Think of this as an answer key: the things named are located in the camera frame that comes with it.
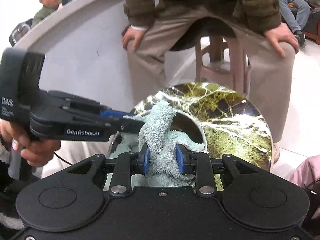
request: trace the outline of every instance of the blue jeans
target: blue jeans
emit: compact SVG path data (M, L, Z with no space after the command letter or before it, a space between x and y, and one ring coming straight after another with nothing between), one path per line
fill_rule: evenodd
M291 31L294 33L295 31L303 30L310 15L308 3L305 0L279 0L279 3L280 13L289 25ZM298 7L298 14L296 18L294 18L288 3L293 3L296 7Z

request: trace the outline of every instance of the black cable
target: black cable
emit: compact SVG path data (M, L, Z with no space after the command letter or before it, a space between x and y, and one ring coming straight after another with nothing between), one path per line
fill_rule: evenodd
M56 153L53 153L54 155L56 155L60 160L62 160L63 162L65 162L66 164L69 164L70 166L72 166L72 164L70 162L67 162L66 160L62 159L59 155L57 155Z

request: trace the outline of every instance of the tile floor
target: tile floor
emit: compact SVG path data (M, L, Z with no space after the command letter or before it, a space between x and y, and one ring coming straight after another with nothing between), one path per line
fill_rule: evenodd
M208 37L201 40L202 46L209 43ZM225 61L229 52L225 50ZM204 63L209 62L208 55ZM195 53L187 60L188 70L180 79L180 83L195 79ZM320 46L308 41L307 46L297 54L292 75L291 98L288 117L284 128L283 138L279 142L280 159L273 167L273 173L287 177L307 157L319 155L320 142L318 109L320 107Z

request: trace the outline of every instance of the metal bolt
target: metal bolt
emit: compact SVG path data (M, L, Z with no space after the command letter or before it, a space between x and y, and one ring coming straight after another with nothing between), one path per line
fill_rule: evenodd
M202 194L212 194L214 193L214 188L210 186L203 186L199 189Z
M122 194L122 193L126 192L126 190L127 190L127 188L122 185L116 185L111 188L111 192L113 192L115 194Z

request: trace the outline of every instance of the small round table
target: small round table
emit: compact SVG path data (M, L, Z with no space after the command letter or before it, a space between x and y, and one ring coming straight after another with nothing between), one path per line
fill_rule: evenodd
M244 96L213 83L185 83L149 96L133 112L148 111L160 100L196 120L211 158L229 153L270 171L270 130L259 110Z

